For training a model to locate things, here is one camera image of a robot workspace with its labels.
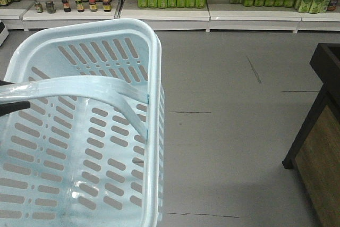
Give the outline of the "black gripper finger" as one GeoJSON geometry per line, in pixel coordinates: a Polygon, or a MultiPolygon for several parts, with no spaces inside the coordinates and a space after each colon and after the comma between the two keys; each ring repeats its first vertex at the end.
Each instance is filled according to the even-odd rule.
{"type": "Polygon", "coordinates": [[[8,115],[10,113],[29,109],[31,106],[30,102],[14,102],[14,103],[1,103],[0,105],[0,116],[8,115]]]}
{"type": "Polygon", "coordinates": [[[10,82],[6,82],[6,81],[0,81],[0,86],[4,86],[4,85],[10,85],[10,82]]]}

